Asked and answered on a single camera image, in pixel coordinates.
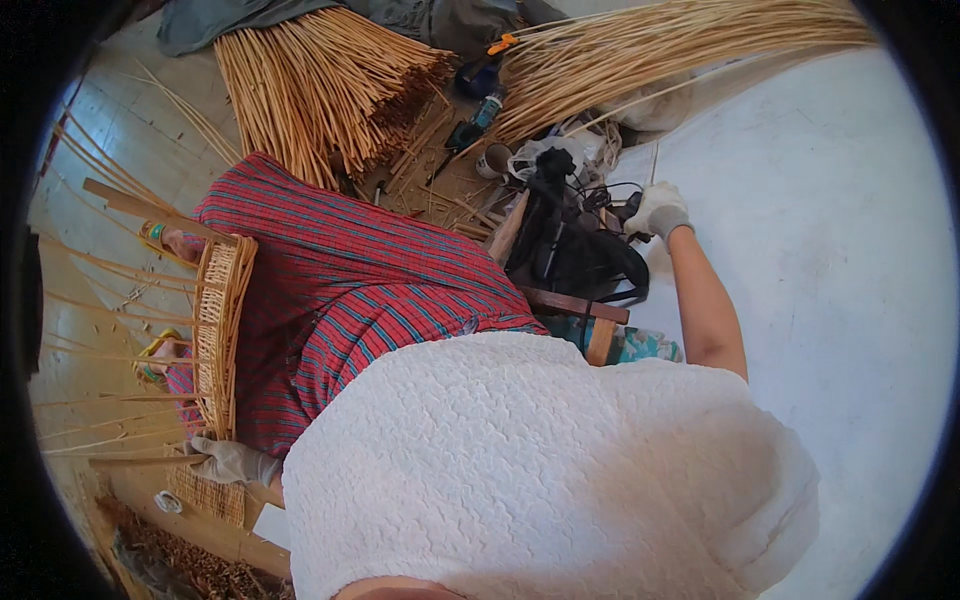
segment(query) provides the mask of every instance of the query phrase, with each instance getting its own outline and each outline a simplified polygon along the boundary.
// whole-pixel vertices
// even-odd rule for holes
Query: yellow sandal
[[[173,251],[169,246],[164,246],[163,242],[160,241],[160,235],[163,233],[165,225],[162,223],[155,223],[153,221],[144,221],[143,225],[140,226],[140,231],[137,232],[136,236],[140,239],[140,243],[149,248],[150,250],[166,256],[170,260],[173,260],[182,267],[187,269],[197,269],[200,267],[199,262],[190,262],[188,260],[183,260],[177,253]]]
[[[159,337],[154,339],[149,346],[144,348],[140,352],[140,356],[153,356],[157,350],[163,346],[163,343],[168,339],[173,338],[175,340],[182,340],[180,334],[173,327],[167,327],[160,332]],[[167,377],[163,373],[155,373],[151,371],[150,365],[144,363],[140,364],[138,361],[133,361],[133,374],[136,375],[136,378],[143,383],[154,383],[158,386],[162,386],[167,382]]]

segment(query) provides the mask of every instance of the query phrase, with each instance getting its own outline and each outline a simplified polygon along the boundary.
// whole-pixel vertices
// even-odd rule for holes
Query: tiled floor
[[[73,98],[70,110],[97,144],[121,167],[160,198],[181,212],[189,213],[228,165],[160,88],[128,77],[148,78],[137,61],[216,124],[237,147],[238,131],[233,121],[232,107],[227,101],[227,89],[212,50],[180,59],[162,56],[154,40],[158,18],[159,15],[155,14],[101,45]],[[75,125],[68,124],[66,130],[83,140]],[[31,211],[32,227],[45,237],[60,240],[74,249],[107,260],[156,273],[193,276],[181,266],[149,252],[130,233],[103,214],[95,214],[107,211],[102,199],[82,190],[84,178],[87,177],[102,179],[71,153],[65,144],[59,144],[50,168],[37,189]],[[68,187],[80,194],[90,206],[84,206]],[[113,210],[108,214],[132,230],[137,230],[142,223],[142,220]],[[56,250],[44,249],[42,255],[45,288],[74,300],[115,308],[122,302],[120,297],[130,294],[137,286],[135,282],[107,274]],[[90,284],[88,277],[104,284],[120,297]],[[185,293],[148,290],[141,301],[183,315],[190,310]],[[145,322],[136,318],[114,319],[110,315],[92,314],[82,308],[49,299],[45,303],[44,327],[51,334],[45,336],[47,343],[70,346],[54,337],[59,335],[101,352],[128,355],[141,349],[150,340],[150,336],[143,331]],[[138,312],[133,305],[128,305],[125,310],[131,314]],[[163,326],[160,323],[153,324],[153,331]],[[37,434],[41,436],[41,446],[47,449],[113,440],[124,434],[126,436],[123,439],[78,451],[115,452],[155,448],[182,439],[181,432],[170,432],[177,427],[177,422],[174,414],[169,412],[168,403],[102,401],[97,398],[102,392],[136,394],[145,391],[135,382],[130,363],[126,360],[105,360],[44,350],[40,373],[31,382],[30,390],[34,404],[87,402],[35,409]],[[107,420],[164,410],[167,412],[142,420],[44,438]],[[134,437],[155,432],[160,433]],[[83,494],[78,483],[81,479],[92,477],[85,459],[51,456],[49,469],[64,504],[79,530],[89,540],[89,530],[84,523]],[[284,551],[268,542],[261,542],[246,531],[189,509],[179,516],[161,513],[153,502],[153,495],[165,487],[162,469],[118,471],[112,474],[111,485],[118,497],[188,540],[225,558],[242,558],[281,576],[289,572],[288,556]],[[260,506],[257,501],[248,501],[248,528],[252,527]]]

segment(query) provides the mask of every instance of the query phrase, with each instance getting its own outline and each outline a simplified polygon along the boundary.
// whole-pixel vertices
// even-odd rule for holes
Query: red striped skirt
[[[304,183],[266,155],[214,182],[193,217],[259,244],[240,319],[236,433],[276,457],[386,352],[474,331],[548,333],[474,242]],[[172,393],[193,392],[189,366],[167,380]]]

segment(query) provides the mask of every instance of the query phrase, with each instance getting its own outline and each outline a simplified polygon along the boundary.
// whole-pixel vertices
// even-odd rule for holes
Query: gray tarp
[[[529,23],[563,18],[541,0],[172,0],[156,32],[169,57],[205,48],[235,29],[263,28],[341,4],[374,23],[435,48],[479,56],[501,34],[519,28],[517,8]]]

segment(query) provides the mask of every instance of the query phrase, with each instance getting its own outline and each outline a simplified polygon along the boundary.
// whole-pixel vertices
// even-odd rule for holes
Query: gloved hand
[[[643,190],[640,208],[623,224],[623,232],[627,235],[638,231],[658,235],[665,243],[670,232],[681,225],[693,229],[689,215],[686,214],[686,203],[676,185],[661,181],[656,185],[648,185]]]
[[[183,450],[187,454],[209,454],[210,458],[192,469],[201,477],[217,483],[233,483],[242,481],[250,483],[259,481],[264,486],[270,486],[276,470],[282,462],[257,452],[239,442],[214,442],[201,436],[194,436],[189,443],[183,443]]]

